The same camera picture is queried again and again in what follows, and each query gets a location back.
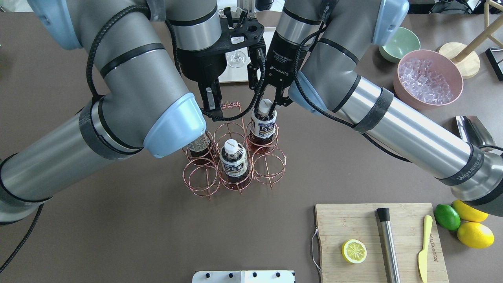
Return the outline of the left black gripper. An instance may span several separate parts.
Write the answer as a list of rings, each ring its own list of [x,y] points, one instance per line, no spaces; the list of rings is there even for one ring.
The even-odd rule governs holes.
[[[204,113],[222,117],[222,94],[219,76],[225,71],[225,53],[208,54],[206,51],[188,51],[176,48],[178,62],[185,77],[197,82]]]

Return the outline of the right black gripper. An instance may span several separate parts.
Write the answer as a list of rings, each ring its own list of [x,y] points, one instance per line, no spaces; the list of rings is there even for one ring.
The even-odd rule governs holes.
[[[253,103],[253,116],[274,116],[277,107],[293,103],[288,88],[294,81],[295,59],[299,45],[289,42],[275,31],[266,55],[265,81],[257,86],[257,99]],[[266,88],[275,88],[274,97],[266,94]]]

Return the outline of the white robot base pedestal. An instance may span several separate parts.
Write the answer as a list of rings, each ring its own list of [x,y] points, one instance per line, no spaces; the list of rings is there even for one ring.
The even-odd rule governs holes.
[[[199,271],[192,283],[295,283],[293,270],[221,270]]]

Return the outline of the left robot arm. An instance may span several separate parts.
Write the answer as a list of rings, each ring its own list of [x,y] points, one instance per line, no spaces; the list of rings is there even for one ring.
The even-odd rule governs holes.
[[[1,224],[27,217],[53,195],[117,160],[147,149],[167,156],[206,130],[206,121],[150,20],[168,19],[182,50],[221,36],[215,0],[29,0],[66,50],[92,53],[111,91],[1,163]]]

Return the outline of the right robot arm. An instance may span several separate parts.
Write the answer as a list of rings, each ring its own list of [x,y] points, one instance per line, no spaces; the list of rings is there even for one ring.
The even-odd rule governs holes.
[[[395,98],[354,68],[371,44],[385,45],[409,10],[407,0],[286,0],[277,32],[298,47],[326,30],[289,84],[291,99],[314,113],[333,112],[451,187],[453,195],[502,216],[502,156],[483,152]]]

